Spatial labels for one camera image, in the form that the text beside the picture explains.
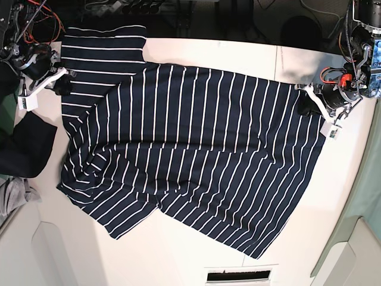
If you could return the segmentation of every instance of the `table surface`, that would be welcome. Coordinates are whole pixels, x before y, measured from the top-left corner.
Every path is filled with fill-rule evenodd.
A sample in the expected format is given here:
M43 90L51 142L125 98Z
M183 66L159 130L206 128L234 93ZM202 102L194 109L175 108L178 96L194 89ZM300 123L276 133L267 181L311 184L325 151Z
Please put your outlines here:
M60 43L54 43L57 50ZM195 39L147 39L146 61L200 66L287 83L316 82L323 67L341 67L337 55L255 43ZM34 112L58 127L52 155L30 180L42 197L41 220L59 227L79 285L204 285L210 267L275 265L272 285L310 285L310 273L336 225L358 171L375 101L363 100L345 120L336 141L327 141L313 176L288 224L255 260L182 225L160 211L118 241L72 205L55 187L68 137L61 98L44 90ZM17 111L16 122L24 112Z

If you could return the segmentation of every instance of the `black equipment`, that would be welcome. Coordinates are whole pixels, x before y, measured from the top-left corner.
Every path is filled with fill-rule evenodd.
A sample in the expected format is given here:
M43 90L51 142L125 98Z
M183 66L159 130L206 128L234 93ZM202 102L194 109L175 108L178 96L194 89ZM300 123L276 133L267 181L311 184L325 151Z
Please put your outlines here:
M349 25L351 11L353 23L357 25ZM307 92L301 99L299 114L318 113L335 122L334 118L341 117L340 114L348 116L364 97L381 97L381 2L359 0L348 5L339 47L346 63L342 68L322 70L320 79L323 84L313 85L314 94L311 96ZM305 86L297 85L297 88L305 89ZM318 106L317 99L323 105Z
M61 67L57 52L50 46L63 25L45 2L0 0L0 77L3 79L0 99L14 93L20 82L24 83L23 74L33 81L29 87L32 93L41 83L57 95L67 95L71 91L70 79L75 73ZM39 43L32 36L32 30L35 24L43 21L53 21L49 23L54 24L54 31L49 42ZM59 78L52 77L57 72L60 72ZM25 93L21 88L18 96L26 98L30 95Z

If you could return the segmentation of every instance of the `navy blue shirt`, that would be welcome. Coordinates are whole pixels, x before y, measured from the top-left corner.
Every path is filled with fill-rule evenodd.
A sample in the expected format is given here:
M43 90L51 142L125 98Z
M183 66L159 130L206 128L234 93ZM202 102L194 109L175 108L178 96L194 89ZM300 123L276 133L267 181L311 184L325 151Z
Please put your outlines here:
M61 58L77 77L58 189L113 238L160 209L260 257L310 181L323 119L298 115L290 84L147 63L144 44L138 25L68 29Z

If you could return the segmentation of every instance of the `black cable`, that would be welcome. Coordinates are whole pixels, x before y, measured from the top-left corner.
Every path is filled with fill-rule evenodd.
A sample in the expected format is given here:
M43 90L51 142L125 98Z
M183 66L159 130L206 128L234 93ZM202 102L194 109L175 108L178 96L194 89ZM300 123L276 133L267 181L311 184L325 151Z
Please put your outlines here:
M357 94L358 94L358 96L360 96L360 89L358 87L358 76L357 76L357 71L356 71L356 65L355 65L355 61L353 59L353 52L352 52L352 48L351 48L351 41L349 40L349 24L348 24L348 19L349 19L349 11L350 11L351 6L352 6L351 4L352 4L352 1L349 2L348 9L346 9L344 28L345 28L346 46L348 47L348 52L349 52L349 56L350 56L351 61L352 61L353 72L355 74L355 79L356 79Z
M263 8L263 6L262 6L260 0L257 0L258 4L260 5L260 7L261 7L262 10L267 10L267 9L269 9L269 8L275 3L275 1L276 1L276 0L273 0L273 2L271 2L266 8Z

